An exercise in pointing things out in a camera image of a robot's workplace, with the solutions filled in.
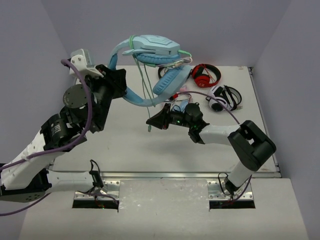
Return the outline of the light blue headphones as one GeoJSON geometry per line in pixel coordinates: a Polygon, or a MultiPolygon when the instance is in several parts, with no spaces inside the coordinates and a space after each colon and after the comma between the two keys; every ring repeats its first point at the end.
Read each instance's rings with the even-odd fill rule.
{"type": "Polygon", "coordinates": [[[122,97],[128,103],[139,107],[155,107],[177,93],[185,84],[191,72],[193,55],[168,37],[155,34],[131,35],[118,43],[109,55],[108,68],[116,70],[118,55],[133,58],[140,73],[140,96],[130,86],[122,97]],[[158,78],[158,68],[171,67],[172,79],[158,78]]]}

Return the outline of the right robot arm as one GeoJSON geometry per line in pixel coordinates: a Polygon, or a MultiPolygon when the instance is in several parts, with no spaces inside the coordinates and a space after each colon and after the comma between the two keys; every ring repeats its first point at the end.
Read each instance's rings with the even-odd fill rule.
{"type": "Polygon", "coordinates": [[[170,125],[188,128],[196,144],[219,144],[232,147],[239,162],[225,177],[224,187],[231,196],[276,152],[275,143],[251,120],[236,125],[212,125],[203,120],[198,103],[189,103],[183,111],[174,111],[166,103],[162,110],[146,120],[160,130],[170,125]]]}

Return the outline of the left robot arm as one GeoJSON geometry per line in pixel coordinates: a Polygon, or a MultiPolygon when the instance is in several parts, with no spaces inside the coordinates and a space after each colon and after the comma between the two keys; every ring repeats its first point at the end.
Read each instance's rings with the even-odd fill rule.
{"type": "Polygon", "coordinates": [[[52,192],[93,193],[104,187],[100,170],[56,172],[57,157],[86,142],[86,133],[104,130],[111,102],[127,89],[126,70],[100,64],[97,76],[84,74],[63,95],[64,107],[40,128],[31,143],[13,161],[0,166],[0,199],[29,203],[52,192]]]}

